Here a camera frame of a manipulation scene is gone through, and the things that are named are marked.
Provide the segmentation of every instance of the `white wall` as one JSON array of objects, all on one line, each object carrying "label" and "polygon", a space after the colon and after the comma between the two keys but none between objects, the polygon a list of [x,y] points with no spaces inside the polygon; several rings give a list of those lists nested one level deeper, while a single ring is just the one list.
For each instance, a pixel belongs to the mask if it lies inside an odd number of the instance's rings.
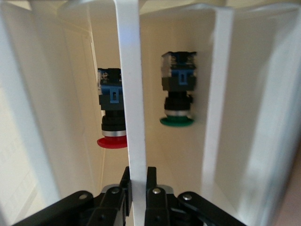
[{"label": "white wall", "polygon": [[[101,115],[91,33],[58,18],[58,3],[33,2],[32,11],[1,3],[1,84],[14,115],[7,115],[6,121],[10,133],[20,139],[11,136],[19,145],[19,162],[14,162],[15,170],[9,164],[1,171],[7,178],[1,192],[14,195],[24,186],[26,174],[33,175],[26,180],[28,187],[13,196],[19,201],[14,202],[14,214],[1,199],[8,224],[75,191],[97,195],[102,187],[103,153],[96,143]],[[3,143],[6,148],[9,144],[10,140]]]},{"label": "white wall", "polygon": [[[170,166],[178,183],[174,188],[177,194],[186,190],[199,192],[203,151],[195,146],[202,147],[205,139],[206,106],[203,103],[207,104],[208,98],[207,78],[210,77],[212,60],[210,35],[214,28],[215,13],[208,9],[202,11],[199,16],[191,17],[176,13],[176,10],[169,11],[167,16],[164,14],[142,17],[141,25],[147,153],[152,156],[154,148],[152,143],[158,143],[160,151],[165,156],[165,164]],[[206,19],[206,23],[199,24],[202,28],[193,31],[194,25],[190,23],[193,19],[198,21]],[[194,110],[198,112],[198,116],[191,127],[171,128],[159,122],[159,119],[165,116],[164,101],[167,96],[167,92],[164,92],[161,86],[161,55],[168,51],[198,51],[198,68],[200,68],[198,75],[203,74],[198,79],[203,82],[198,81],[196,89],[202,95],[195,96],[197,106]]]}]

